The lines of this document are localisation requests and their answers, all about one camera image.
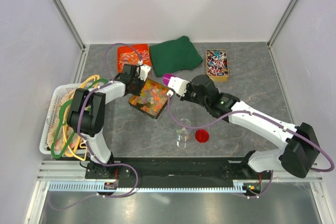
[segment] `green cloth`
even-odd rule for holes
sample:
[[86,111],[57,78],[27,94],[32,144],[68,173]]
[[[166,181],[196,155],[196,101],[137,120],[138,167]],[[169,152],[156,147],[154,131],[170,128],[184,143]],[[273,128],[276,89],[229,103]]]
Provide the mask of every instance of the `green cloth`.
[[157,77],[182,69],[193,70],[203,61],[187,36],[150,46],[149,50]]

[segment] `transparent cup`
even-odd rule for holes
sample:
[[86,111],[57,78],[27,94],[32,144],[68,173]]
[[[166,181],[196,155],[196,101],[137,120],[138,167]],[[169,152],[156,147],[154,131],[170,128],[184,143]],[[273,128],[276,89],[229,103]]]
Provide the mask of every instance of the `transparent cup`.
[[[191,122],[189,119],[187,118],[182,118],[180,119],[180,122],[184,125],[188,125],[188,126],[191,126]],[[185,127],[179,127],[177,128],[176,130],[176,134],[177,134],[177,141],[176,141],[176,144],[178,147],[180,148],[186,148],[187,146],[187,141],[190,139],[191,137],[191,132],[192,130],[191,129],[187,129]]]

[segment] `white backdrop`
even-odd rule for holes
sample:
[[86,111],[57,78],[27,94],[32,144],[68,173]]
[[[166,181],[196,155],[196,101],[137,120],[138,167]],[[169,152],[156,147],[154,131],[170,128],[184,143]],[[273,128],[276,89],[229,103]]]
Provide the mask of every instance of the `white backdrop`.
[[267,41],[290,0],[62,0],[87,44]]
[[80,50],[51,0],[0,0],[0,222],[23,223],[55,87],[74,77]]
[[[336,5],[300,0],[274,44],[275,60],[296,123],[314,127],[319,143],[336,161]],[[328,167],[322,155],[319,158]],[[336,210],[336,172],[322,174]]]

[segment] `red container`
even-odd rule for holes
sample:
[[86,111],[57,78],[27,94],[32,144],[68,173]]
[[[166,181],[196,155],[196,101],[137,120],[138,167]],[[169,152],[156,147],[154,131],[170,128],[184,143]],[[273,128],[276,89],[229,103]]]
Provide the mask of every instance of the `red container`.
[[[144,64],[148,66],[152,66],[151,64],[151,58],[149,55],[149,46],[147,44],[136,44],[136,45],[131,45],[136,49],[139,53],[142,54],[142,61]],[[122,68],[125,63],[131,64],[131,65],[136,65],[138,64],[138,56],[137,54],[129,47],[118,47],[117,49],[117,69],[118,73],[121,73]]]

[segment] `white laundry basket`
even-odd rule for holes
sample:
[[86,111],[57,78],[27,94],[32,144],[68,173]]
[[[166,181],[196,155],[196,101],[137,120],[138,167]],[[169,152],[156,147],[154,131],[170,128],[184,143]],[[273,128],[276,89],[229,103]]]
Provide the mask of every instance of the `white laundry basket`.
[[[43,154],[51,154],[50,150],[48,150],[48,144],[47,144],[47,138],[48,138],[48,133],[50,130],[50,127],[54,124],[54,121],[57,117],[57,109],[59,106],[59,103],[61,102],[61,99],[71,90],[74,90],[78,88],[81,85],[81,83],[73,83],[73,84],[68,84],[68,85],[62,85],[57,87],[54,90],[54,93],[52,95],[52,99],[50,102],[50,107],[49,111],[47,114],[46,122],[44,124],[43,132],[42,132],[42,137],[41,137],[41,142],[40,142],[40,151]],[[85,150],[78,149],[76,151],[76,154],[84,154]]]

